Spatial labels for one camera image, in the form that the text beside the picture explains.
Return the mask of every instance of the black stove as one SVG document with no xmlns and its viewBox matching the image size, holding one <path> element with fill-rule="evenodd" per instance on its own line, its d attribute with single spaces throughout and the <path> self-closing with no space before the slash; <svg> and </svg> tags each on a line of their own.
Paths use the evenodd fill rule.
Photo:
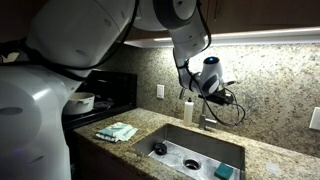
<svg viewBox="0 0 320 180">
<path fill-rule="evenodd" d="M 93 70 L 77 92 L 95 94 L 94 108 L 81 115 L 63 115 L 65 132 L 136 108 L 137 75 Z"/>
</svg>

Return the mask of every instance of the kitchen faucet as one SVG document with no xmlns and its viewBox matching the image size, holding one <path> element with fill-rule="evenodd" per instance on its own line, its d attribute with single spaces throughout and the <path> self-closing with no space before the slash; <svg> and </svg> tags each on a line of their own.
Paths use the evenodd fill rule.
<svg viewBox="0 0 320 180">
<path fill-rule="evenodd" d="M 199 120 L 199 129 L 205 130 L 207 125 L 215 125 L 217 124 L 217 120 L 209 119 L 206 116 L 206 102 L 205 99 L 203 99 L 203 105 L 202 105 L 202 113 L 200 115 Z"/>
</svg>

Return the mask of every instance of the upper cabinet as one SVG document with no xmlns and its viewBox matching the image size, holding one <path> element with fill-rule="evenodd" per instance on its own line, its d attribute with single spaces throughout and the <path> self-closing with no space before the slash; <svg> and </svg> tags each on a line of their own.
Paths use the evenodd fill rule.
<svg viewBox="0 0 320 180">
<path fill-rule="evenodd" d="M 210 0 L 212 34 L 320 26 L 319 0 Z"/>
<path fill-rule="evenodd" d="M 0 43 L 28 33 L 32 18 L 47 0 L 0 0 Z"/>
<path fill-rule="evenodd" d="M 206 19 L 208 16 L 209 0 L 200 0 L 201 13 Z M 137 28 L 132 28 L 126 40 L 141 40 L 170 37 L 168 31 L 143 31 Z"/>
</svg>

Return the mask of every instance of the sink drain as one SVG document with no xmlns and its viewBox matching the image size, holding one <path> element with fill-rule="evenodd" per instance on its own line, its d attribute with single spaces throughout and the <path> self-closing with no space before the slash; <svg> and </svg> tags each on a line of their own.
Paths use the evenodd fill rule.
<svg viewBox="0 0 320 180">
<path fill-rule="evenodd" d="M 191 170 L 198 170 L 200 169 L 200 164 L 193 160 L 193 159 L 187 159 L 183 162 L 183 165 L 185 167 L 187 167 L 188 169 L 191 169 Z"/>
</svg>

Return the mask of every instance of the soap dispenser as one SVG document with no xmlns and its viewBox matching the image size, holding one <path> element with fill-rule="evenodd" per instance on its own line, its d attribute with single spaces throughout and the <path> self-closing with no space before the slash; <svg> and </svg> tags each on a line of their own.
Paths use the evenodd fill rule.
<svg viewBox="0 0 320 180">
<path fill-rule="evenodd" d="M 184 103 L 183 124 L 185 126 L 190 126 L 192 123 L 193 104 L 194 103 L 192 102 L 191 98 Z"/>
</svg>

